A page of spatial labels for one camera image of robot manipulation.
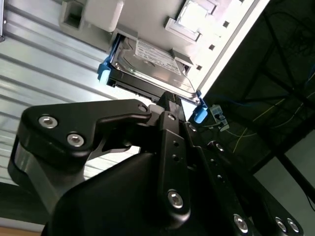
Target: screw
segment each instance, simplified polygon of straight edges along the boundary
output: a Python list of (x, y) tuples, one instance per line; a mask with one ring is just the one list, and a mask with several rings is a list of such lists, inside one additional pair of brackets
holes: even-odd
[(69, 134), (67, 141), (71, 146), (80, 147), (84, 144), (84, 139), (81, 135), (78, 134)]
[(143, 105), (138, 105), (138, 108), (139, 108), (139, 110), (140, 111), (142, 111), (142, 112), (147, 112), (147, 108), (145, 107), (145, 106), (143, 106)]
[(168, 114), (168, 117), (169, 117), (171, 120), (176, 120), (175, 116), (173, 116), (172, 114)]
[(175, 191), (169, 191), (167, 194), (168, 200), (174, 208), (180, 209), (183, 207), (183, 199), (179, 193)]
[(222, 146), (220, 144), (216, 144), (217, 149), (219, 149), (220, 151), (224, 151), (224, 149), (222, 148)]
[(39, 118), (38, 122), (41, 126), (47, 129), (55, 128), (58, 125), (58, 121), (55, 118), (49, 116), (43, 116)]
[(196, 128), (192, 125), (192, 124), (189, 124), (189, 128), (193, 131), (193, 132), (196, 132)]
[(299, 227), (297, 227), (297, 225), (294, 223), (293, 220), (291, 220), (290, 218), (287, 219), (287, 222), (289, 223), (289, 225), (291, 226), (291, 228), (298, 233), (299, 232)]
[(240, 215), (234, 214), (234, 223), (242, 233), (246, 234), (248, 232), (248, 226), (245, 220)]
[(286, 227), (285, 225), (282, 223), (282, 220), (278, 217), (276, 217), (276, 223), (277, 225), (280, 227), (280, 229), (283, 231), (283, 232), (286, 232)]

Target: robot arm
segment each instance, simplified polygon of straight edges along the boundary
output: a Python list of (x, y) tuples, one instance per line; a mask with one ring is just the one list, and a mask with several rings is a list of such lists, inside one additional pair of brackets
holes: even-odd
[[(181, 100), (36, 106), (23, 112), (12, 179), (51, 214), (43, 236), (302, 236), (298, 222), (218, 142), (204, 144)], [(86, 161), (139, 154), (85, 181)]]

